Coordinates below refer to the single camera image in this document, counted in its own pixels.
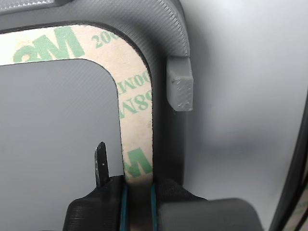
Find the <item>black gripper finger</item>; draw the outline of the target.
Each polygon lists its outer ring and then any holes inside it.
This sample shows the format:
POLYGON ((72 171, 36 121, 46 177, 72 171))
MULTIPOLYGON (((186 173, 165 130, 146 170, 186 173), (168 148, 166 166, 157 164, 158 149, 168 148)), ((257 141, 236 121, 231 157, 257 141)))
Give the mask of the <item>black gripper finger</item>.
POLYGON ((124 176, 109 176, 106 146, 99 143, 94 155, 96 188, 72 201, 66 212, 64 231, 126 231, 128 189, 124 176))
POLYGON ((155 178, 151 187, 155 231, 259 231, 256 210, 239 198, 207 200, 171 179, 155 178))

